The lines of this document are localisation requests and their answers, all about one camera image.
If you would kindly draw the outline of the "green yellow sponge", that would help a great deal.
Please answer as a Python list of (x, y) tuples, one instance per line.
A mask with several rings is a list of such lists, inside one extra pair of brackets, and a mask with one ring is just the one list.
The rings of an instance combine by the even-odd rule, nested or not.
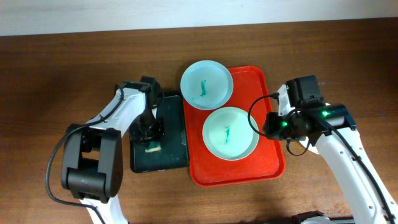
[(158, 152), (162, 149), (159, 141), (150, 141), (146, 144), (144, 151), (145, 153)]

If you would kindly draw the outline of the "light green plate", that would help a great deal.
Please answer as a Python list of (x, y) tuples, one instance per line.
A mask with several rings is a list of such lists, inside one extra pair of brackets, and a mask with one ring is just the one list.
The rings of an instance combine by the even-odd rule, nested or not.
[(203, 142), (216, 157), (238, 161), (250, 155), (259, 142), (254, 118), (236, 107), (223, 107), (212, 112), (204, 122)]

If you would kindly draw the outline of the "light blue plate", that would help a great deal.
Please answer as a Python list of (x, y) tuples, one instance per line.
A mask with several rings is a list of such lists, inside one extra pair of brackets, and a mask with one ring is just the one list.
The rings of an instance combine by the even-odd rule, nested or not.
[(180, 90), (190, 106), (199, 110), (215, 110), (231, 98), (234, 81), (224, 65), (212, 60), (201, 60), (184, 71)]

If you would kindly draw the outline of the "white plate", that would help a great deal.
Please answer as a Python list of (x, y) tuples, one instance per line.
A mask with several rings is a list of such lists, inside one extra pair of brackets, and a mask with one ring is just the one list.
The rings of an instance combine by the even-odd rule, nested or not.
[(303, 140), (303, 141), (299, 141), (299, 143), (304, 147), (304, 149), (307, 148), (307, 151), (319, 155), (319, 152), (318, 152), (318, 150), (316, 149), (315, 146), (312, 146), (312, 145), (310, 144), (309, 147), (307, 147), (307, 145), (308, 145), (308, 143), (309, 143), (309, 138), (308, 138), (308, 137), (306, 137), (305, 140)]

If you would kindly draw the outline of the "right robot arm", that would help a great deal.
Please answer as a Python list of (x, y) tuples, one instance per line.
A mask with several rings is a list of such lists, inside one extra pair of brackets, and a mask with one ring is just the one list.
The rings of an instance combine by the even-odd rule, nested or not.
[(317, 78), (295, 78), (276, 93), (279, 109), (269, 112), (267, 139), (306, 140), (332, 170), (356, 223), (397, 223), (397, 202), (377, 174), (361, 142), (357, 125), (342, 104), (327, 104)]

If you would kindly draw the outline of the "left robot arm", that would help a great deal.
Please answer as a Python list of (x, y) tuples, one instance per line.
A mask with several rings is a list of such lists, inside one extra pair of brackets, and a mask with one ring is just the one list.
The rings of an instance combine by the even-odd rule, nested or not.
[(123, 179), (122, 137), (152, 146), (164, 135), (155, 118), (163, 101), (160, 84), (152, 77), (123, 82), (105, 109), (86, 124), (72, 124), (63, 151), (61, 183), (94, 223), (127, 223), (118, 192)]

